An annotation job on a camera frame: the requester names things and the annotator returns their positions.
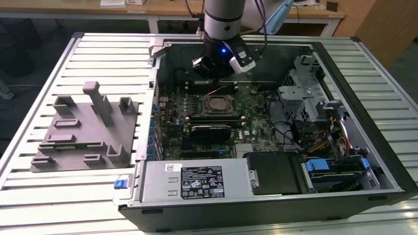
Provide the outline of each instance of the gray plastic part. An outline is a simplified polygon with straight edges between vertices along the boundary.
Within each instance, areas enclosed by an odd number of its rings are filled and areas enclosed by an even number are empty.
[[[86,154],[83,161],[88,166],[98,166],[106,164],[102,154]]]
[[[47,138],[48,143],[72,143],[76,141],[76,137],[73,135],[51,135]]]
[[[100,115],[102,121],[106,126],[114,126],[112,120],[112,106],[106,96],[102,96],[99,93],[99,83],[98,82],[86,82],[83,86],[83,93],[87,94],[91,98],[94,111]]]
[[[71,128],[71,127],[80,127],[82,123],[77,119],[65,119],[65,120],[56,120],[53,123],[55,128]]]
[[[99,84],[90,83],[84,87],[99,102],[94,103],[96,110],[106,111],[114,124],[103,124],[103,116],[95,114],[91,103],[75,103],[71,97],[59,96],[55,102],[57,114],[39,145],[31,172],[130,166],[138,102],[123,97],[111,103],[98,92]]]

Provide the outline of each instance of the metal slotted surface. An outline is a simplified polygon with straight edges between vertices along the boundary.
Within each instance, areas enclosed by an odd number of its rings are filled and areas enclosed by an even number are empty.
[[[195,39],[188,35],[96,34],[72,39],[45,88],[35,102],[0,165],[0,234],[119,234],[140,235],[123,218],[115,204],[126,203],[130,192],[114,190],[114,181],[134,168],[31,173],[29,163],[51,124],[51,104],[59,94],[71,94],[76,102],[87,102],[82,94],[86,81],[98,81],[110,101],[130,96],[150,109],[147,93],[151,66],[148,44],[152,37]],[[251,40],[262,37],[250,36]],[[346,38],[270,37],[278,41],[321,41],[398,154],[413,178],[418,180],[418,113],[399,85],[370,62],[367,51]],[[329,88],[337,97],[334,87]],[[148,124],[138,118],[135,136]],[[134,140],[135,156],[139,140]],[[377,207],[347,220],[226,228],[175,234],[415,234],[418,233],[418,201]]]

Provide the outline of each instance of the chair leg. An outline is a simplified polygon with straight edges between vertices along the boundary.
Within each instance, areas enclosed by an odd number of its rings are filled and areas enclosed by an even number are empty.
[[[53,19],[55,24],[57,25],[57,28],[63,28],[64,27],[64,19]]]
[[[12,99],[15,97],[13,92],[1,81],[0,81],[0,96],[3,97],[3,99]]]

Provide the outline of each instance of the power supply label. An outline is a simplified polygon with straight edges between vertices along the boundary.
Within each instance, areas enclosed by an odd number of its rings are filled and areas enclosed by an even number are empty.
[[[183,199],[224,197],[222,167],[183,167],[180,195]]]

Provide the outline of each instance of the white sticker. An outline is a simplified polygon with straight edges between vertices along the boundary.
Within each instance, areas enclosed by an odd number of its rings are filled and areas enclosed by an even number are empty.
[[[127,11],[128,13],[138,13],[138,14],[144,14],[146,11]]]
[[[182,171],[183,164],[166,164],[166,171]]]

